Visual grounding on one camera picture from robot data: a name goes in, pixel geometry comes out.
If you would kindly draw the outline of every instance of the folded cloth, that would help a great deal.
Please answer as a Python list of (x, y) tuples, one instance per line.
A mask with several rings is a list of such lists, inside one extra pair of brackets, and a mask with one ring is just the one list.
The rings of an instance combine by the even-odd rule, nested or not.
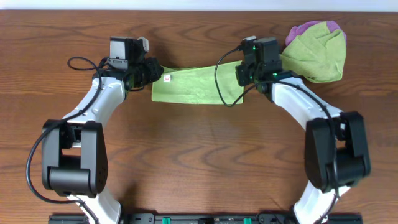
[(343, 76), (346, 42), (342, 30), (330, 32), (326, 22), (309, 27), (280, 55), (282, 66), (314, 83), (332, 82)]
[[(320, 22), (322, 22), (322, 21), (310, 21), (310, 22), (304, 23), (303, 25), (299, 25), (298, 27), (292, 27), (288, 36), (286, 37), (286, 40), (285, 40), (286, 46), (288, 46), (296, 38), (297, 35), (302, 35), (308, 28), (310, 28), (311, 26), (314, 26), (315, 24), (318, 24)], [(329, 31), (331, 33), (337, 29), (341, 30), (340, 26), (335, 21), (326, 21), (326, 25), (328, 26)], [(344, 35), (344, 39), (347, 44), (347, 36), (344, 32), (343, 32), (343, 35)]]
[[(231, 62), (218, 66), (217, 81), (225, 102), (232, 103), (243, 87), (238, 85), (235, 77), (235, 66)], [(222, 104), (218, 95), (215, 80), (215, 66), (203, 68), (172, 69), (165, 68), (162, 78), (153, 83), (152, 101), (189, 104)]]

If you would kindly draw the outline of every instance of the cable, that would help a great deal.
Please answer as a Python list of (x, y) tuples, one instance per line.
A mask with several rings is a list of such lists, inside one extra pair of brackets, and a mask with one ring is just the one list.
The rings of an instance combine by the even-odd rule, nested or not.
[[(323, 112), (325, 112), (326, 117), (328, 118), (328, 122), (329, 122), (329, 127), (330, 127), (330, 136), (331, 139), (335, 139), (335, 124), (333, 122), (333, 118), (331, 117), (328, 109), (326, 108), (325, 105), (323, 105), (321, 102), (319, 102), (318, 99), (316, 99), (313, 95), (311, 95), (308, 91), (304, 90), (303, 88), (301, 88), (298, 85), (294, 85), (288, 82), (283, 82), (283, 81), (278, 81), (278, 80), (266, 80), (266, 81), (261, 81), (258, 82), (252, 86), (250, 86), (247, 90), (245, 90), (240, 96), (238, 96), (238, 98), (232, 103), (232, 104), (227, 104), (225, 102), (225, 100), (223, 99), (223, 96), (221, 95), (220, 92), (220, 88), (218, 86), (218, 82), (217, 82), (217, 68), (218, 65), (221, 63), (221, 61), (229, 54), (235, 52), (235, 51), (239, 51), (239, 46), (236, 47), (233, 50), (230, 50), (229, 52), (227, 52), (226, 54), (224, 54), (217, 62), (216, 67), (215, 67), (215, 71), (214, 71), (214, 78), (215, 78), (215, 83), (216, 83), (216, 87), (217, 87), (217, 91), (218, 94), (220, 96), (221, 101), (223, 102), (223, 104), (227, 107), (233, 107), (244, 95), (246, 95), (250, 90), (252, 90), (253, 88), (256, 88), (257, 86), (259, 86), (260, 84), (264, 84), (264, 83), (280, 83), (283, 85), (287, 85), (287, 86), (291, 86), (293, 88), (296, 88), (298, 90), (300, 90), (301, 92), (303, 92), (304, 94), (306, 94), (309, 98), (311, 98), (317, 105), (319, 105), (319, 107), (323, 110)], [(318, 223), (322, 223), (322, 220), (325, 219), (330, 212), (333, 210), (333, 207), (335, 206), (336, 202), (338, 201), (338, 199), (340, 198), (340, 193), (338, 190), (338, 178), (337, 178), (337, 148), (336, 148), (336, 142), (332, 141), (332, 147), (333, 147), (333, 180), (334, 180), (334, 190), (335, 190), (335, 195), (333, 198), (333, 201), (329, 207), (329, 209), (315, 222), (316, 224)]]
[[(75, 59), (80, 59), (80, 60), (84, 60), (88, 63), (90, 63), (93, 67), (92, 68), (76, 68), (70, 65), (70, 62), (72, 60)], [(94, 94), (94, 96), (92, 97), (92, 99), (88, 102), (88, 104), (82, 109), (79, 110), (79, 112), (77, 112), (77, 114), (71, 115), (67, 118), (63, 118), (61, 119), (59, 122), (53, 124), (52, 126), (50, 126), (49, 128), (47, 128), (40, 136), (39, 138), (36, 140), (36, 142), (34, 143), (34, 145), (32, 146), (32, 149), (30, 150), (29, 156), (27, 158), (27, 162), (26, 162), (26, 180), (27, 180), (27, 185), (29, 186), (30, 190), (32, 191), (32, 193), (39, 199), (41, 199), (44, 202), (47, 203), (53, 203), (53, 204), (61, 204), (61, 205), (65, 205), (65, 204), (71, 204), (71, 203), (79, 203), (81, 207), (83, 207), (87, 213), (89, 214), (89, 216), (94, 220), (94, 222), (97, 224), (98, 223), (98, 219), (95, 216), (95, 214), (87, 207), (87, 205), (85, 204), (84, 201), (82, 200), (52, 200), (49, 198), (44, 197), (43, 195), (41, 195), (33, 186), (32, 184), (32, 180), (30, 179), (30, 164), (32, 163), (32, 158), (33, 155), (37, 149), (37, 146), (40, 144), (40, 142), (55, 128), (63, 125), (64, 123), (66, 123), (68, 120), (73, 119), (73, 118), (77, 118), (78, 116), (82, 115), (86, 110), (88, 110), (88, 108), (90, 108), (90, 106), (95, 102), (95, 100), (97, 99), (97, 97), (100, 95), (101, 92), (101, 87), (102, 87), (102, 78), (101, 78), (101, 72), (100, 72), (100, 68), (102, 68), (103, 66), (105, 66), (105, 61), (106, 58), (103, 58), (101, 60), (101, 62), (99, 63), (99, 67), (97, 67), (91, 60), (88, 60), (87, 58), (83, 58), (83, 57), (72, 57), (68, 60), (67, 64), (70, 68), (74, 69), (74, 70), (79, 70), (79, 71), (87, 71), (87, 70), (93, 70), (95, 69), (97, 71), (98, 74), (98, 88)]]

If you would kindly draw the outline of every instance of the brown tabletop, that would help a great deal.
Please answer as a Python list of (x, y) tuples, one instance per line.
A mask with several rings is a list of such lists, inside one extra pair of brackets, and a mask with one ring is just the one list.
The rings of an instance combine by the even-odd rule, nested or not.
[[(27, 187), (25, 164), (47, 119), (69, 113), (93, 72), (67, 67), (72, 56), (109, 55), (112, 35), (150, 41), (168, 67), (214, 65), (250, 35), (275, 36), (292, 26), (336, 21), (348, 36), (341, 81), (306, 82), (318, 96), (365, 118), (372, 173), (338, 202), (365, 223), (398, 222), (398, 14), (340, 12), (0, 12), (0, 223), (46, 223), (50, 205)], [(232, 54), (225, 62), (241, 59)], [(107, 185), (129, 212), (257, 213), (287, 210), (307, 184), (304, 131), (282, 108), (253, 91), (234, 108), (154, 103), (150, 88), (130, 94), (104, 131)], [(32, 163), (39, 192), (41, 150)]]

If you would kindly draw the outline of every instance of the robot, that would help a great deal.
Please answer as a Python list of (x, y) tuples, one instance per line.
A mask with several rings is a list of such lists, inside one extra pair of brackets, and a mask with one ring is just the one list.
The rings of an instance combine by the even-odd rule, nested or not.
[[(236, 67), (238, 84), (253, 84), (268, 100), (281, 106), (305, 130), (305, 171), (309, 179), (301, 199), (290, 211), (257, 215), (159, 215), (128, 214), (106, 186), (108, 160), (103, 129), (112, 112), (129, 92), (161, 78), (163, 68), (156, 58), (145, 58), (149, 42), (141, 37), (111, 37), (110, 55), (98, 66), (73, 57), (76, 70), (96, 70), (92, 86), (78, 106), (61, 120), (48, 120), (33, 145), (26, 177), (31, 191), (49, 203), (76, 203), (84, 215), (52, 215), (49, 224), (359, 224), (361, 215), (331, 215), (339, 197), (371, 171), (364, 119), (358, 112), (345, 113), (310, 91), (298, 76), (282, 69), (275, 38), (248, 37), (234, 50), (244, 60)], [(74, 59), (86, 60), (92, 68), (75, 68)], [(217, 89), (222, 99), (218, 84)], [(345, 147), (336, 148), (336, 139)], [(36, 191), (30, 180), (30, 163), (42, 141), (42, 183), (68, 200), (51, 200)], [(80, 156), (62, 154), (62, 149), (80, 147)]]

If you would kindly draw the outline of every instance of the light green towel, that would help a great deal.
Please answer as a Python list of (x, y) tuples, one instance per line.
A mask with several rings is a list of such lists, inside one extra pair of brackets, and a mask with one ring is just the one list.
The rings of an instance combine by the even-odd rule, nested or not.
[[(217, 80), (225, 102), (232, 103), (243, 93), (235, 76), (235, 66), (231, 62), (218, 66)], [(172, 69), (164, 68), (162, 78), (153, 83), (152, 101), (167, 103), (222, 104), (214, 81), (215, 66), (203, 68)], [(170, 75), (170, 82), (165, 77)]]
[(296, 36), (280, 56), (282, 66), (314, 83), (332, 82), (343, 76), (346, 42), (343, 31), (330, 33), (326, 22)]

